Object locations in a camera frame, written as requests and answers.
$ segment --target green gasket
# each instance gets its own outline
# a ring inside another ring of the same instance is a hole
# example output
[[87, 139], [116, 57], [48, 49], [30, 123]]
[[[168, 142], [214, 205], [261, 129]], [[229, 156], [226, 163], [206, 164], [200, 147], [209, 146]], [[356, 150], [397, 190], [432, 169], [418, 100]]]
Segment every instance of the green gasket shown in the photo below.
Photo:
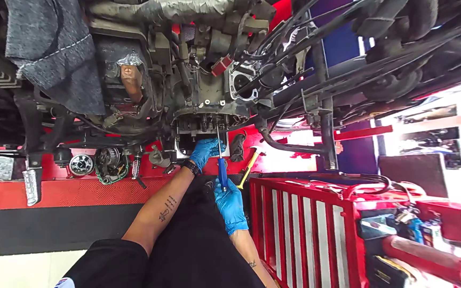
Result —
[[120, 176], [117, 180], [114, 180], [114, 181], [110, 181], [108, 180], [108, 182], [105, 182], [106, 179], [102, 179], [100, 174], [99, 174], [99, 167], [97, 167], [97, 165], [95, 165], [95, 175], [97, 175], [97, 179], [99, 179], [99, 182], [101, 182], [103, 185], [111, 185], [115, 182], [118, 182], [122, 179], [124, 179], [128, 173], [129, 173], [129, 158], [127, 155], [122, 155], [123, 157], [125, 157], [125, 171], [124, 173], [122, 174], [122, 176]]

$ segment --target black floor mat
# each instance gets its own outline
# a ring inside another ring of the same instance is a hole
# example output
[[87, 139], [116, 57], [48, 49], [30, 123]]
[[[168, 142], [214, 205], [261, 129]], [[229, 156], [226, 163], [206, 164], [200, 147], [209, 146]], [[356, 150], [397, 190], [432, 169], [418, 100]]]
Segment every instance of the black floor mat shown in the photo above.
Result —
[[[214, 176], [197, 177], [187, 193]], [[238, 184], [241, 175], [229, 175]], [[243, 191], [248, 215], [248, 191]], [[141, 204], [0, 210], [0, 255], [87, 249], [95, 240], [120, 238]]]

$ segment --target screwdriver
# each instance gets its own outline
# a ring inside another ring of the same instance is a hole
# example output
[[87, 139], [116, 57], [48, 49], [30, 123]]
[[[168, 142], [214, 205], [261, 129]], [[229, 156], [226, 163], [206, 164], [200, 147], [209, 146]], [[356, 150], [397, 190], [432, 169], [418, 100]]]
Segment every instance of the screwdriver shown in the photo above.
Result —
[[222, 158], [222, 148], [220, 145], [220, 131], [218, 130], [218, 122], [216, 122], [216, 135], [218, 137], [218, 180], [220, 180], [220, 185], [223, 192], [227, 192], [227, 168], [225, 167], [225, 159]]

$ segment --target hand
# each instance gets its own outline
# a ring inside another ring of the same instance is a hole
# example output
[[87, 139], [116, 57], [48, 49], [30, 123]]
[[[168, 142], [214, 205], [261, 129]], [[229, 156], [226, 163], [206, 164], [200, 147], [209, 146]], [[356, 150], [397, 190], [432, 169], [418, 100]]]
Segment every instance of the hand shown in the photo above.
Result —
[[225, 230], [227, 230], [230, 236], [236, 230], [248, 230], [248, 224], [245, 213], [243, 212], [241, 191], [239, 191], [230, 179], [228, 179], [227, 182], [227, 192], [223, 192], [220, 180], [216, 178], [214, 200], [225, 221]]
[[[225, 151], [225, 145], [221, 140], [220, 146], [222, 152]], [[198, 141], [189, 160], [195, 162], [200, 172], [202, 172], [202, 168], [204, 168], [205, 164], [208, 162], [209, 157], [213, 156], [218, 156], [218, 139], [216, 138]]]

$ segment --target forearm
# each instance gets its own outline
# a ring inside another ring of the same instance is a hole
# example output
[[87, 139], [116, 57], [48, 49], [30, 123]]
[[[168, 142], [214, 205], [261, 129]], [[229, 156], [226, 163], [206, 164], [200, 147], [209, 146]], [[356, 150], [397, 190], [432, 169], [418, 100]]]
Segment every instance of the forearm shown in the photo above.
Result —
[[147, 200], [122, 239], [137, 242], [150, 255], [154, 242], [172, 219], [193, 178], [193, 173], [182, 167]]
[[275, 281], [273, 281], [271, 275], [262, 265], [261, 259], [259, 259], [256, 246], [248, 230], [236, 230], [229, 237], [241, 256], [245, 258], [248, 265], [250, 265], [257, 276], [259, 276], [264, 286], [266, 286], [266, 288], [276, 288], [277, 285]]

